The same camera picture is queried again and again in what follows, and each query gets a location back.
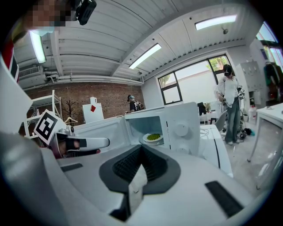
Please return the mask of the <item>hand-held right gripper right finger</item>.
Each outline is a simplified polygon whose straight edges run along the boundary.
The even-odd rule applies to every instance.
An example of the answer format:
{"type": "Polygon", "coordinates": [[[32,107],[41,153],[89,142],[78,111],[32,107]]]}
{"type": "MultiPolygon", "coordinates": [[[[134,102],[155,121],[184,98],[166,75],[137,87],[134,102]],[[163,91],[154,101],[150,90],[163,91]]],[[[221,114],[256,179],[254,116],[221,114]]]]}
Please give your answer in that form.
{"type": "Polygon", "coordinates": [[[132,226],[241,226],[260,209],[265,194],[254,198],[241,184],[210,164],[189,154],[156,150],[179,164],[178,181],[165,193],[145,195],[130,217],[132,226]],[[206,184],[218,182],[242,206],[229,217],[212,196],[206,184]]]}

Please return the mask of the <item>person's left hand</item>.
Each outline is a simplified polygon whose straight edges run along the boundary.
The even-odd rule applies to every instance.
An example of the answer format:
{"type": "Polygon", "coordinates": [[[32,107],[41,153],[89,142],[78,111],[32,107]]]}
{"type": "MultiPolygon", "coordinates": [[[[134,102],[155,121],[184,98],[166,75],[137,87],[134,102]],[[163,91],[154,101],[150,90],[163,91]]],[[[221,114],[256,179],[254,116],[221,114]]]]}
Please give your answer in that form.
{"type": "Polygon", "coordinates": [[[59,142],[57,144],[57,150],[55,151],[55,158],[56,159],[63,158],[66,152],[67,152],[66,142],[65,141],[59,142]]]}

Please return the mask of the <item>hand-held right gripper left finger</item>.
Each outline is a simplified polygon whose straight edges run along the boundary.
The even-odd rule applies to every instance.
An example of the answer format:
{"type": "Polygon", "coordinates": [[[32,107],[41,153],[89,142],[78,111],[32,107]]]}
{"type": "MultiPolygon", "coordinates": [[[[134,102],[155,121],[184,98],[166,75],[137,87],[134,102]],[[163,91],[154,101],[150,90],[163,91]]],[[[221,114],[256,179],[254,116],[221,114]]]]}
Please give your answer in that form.
{"type": "Polygon", "coordinates": [[[136,173],[140,146],[57,160],[78,192],[102,213],[129,226],[142,225],[137,216],[142,201],[142,179],[136,173]]]}

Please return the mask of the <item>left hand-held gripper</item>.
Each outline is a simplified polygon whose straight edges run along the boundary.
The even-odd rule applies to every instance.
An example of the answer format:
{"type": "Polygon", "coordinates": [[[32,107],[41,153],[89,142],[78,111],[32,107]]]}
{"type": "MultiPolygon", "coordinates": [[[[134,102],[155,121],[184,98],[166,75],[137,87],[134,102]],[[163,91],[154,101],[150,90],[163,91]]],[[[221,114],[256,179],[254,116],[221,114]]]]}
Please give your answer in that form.
{"type": "Polygon", "coordinates": [[[74,158],[100,153],[100,148],[108,147],[108,138],[69,137],[75,135],[74,127],[67,125],[53,112],[45,110],[37,122],[34,133],[50,148],[54,156],[74,158]],[[59,143],[66,139],[66,150],[59,149],[59,143]]]}

